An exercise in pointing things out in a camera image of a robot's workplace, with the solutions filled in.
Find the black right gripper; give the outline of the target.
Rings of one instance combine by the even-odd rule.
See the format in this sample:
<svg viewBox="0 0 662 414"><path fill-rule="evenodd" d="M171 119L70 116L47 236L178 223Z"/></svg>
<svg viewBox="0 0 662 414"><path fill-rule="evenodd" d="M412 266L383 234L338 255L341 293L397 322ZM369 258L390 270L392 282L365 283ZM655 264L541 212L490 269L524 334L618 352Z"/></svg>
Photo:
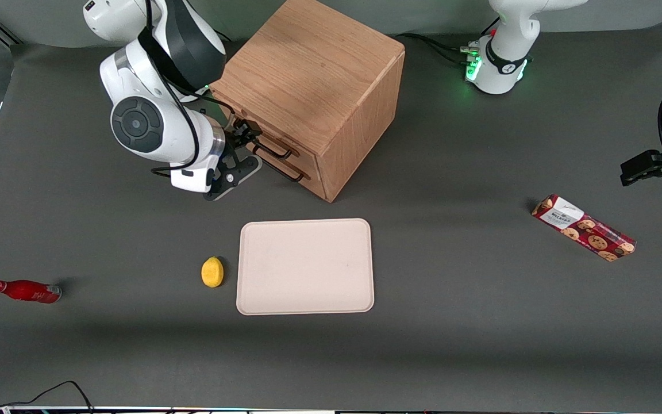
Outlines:
<svg viewBox="0 0 662 414"><path fill-rule="evenodd" d="M236 120L233 127L234 131L226 137L223 152L217 162L207 170L206 183L209 189L203 194L204 200L219 200L263 166L263 161L258 156L239 158L236 152L263 134L258 123L242 118Z"/></svg>

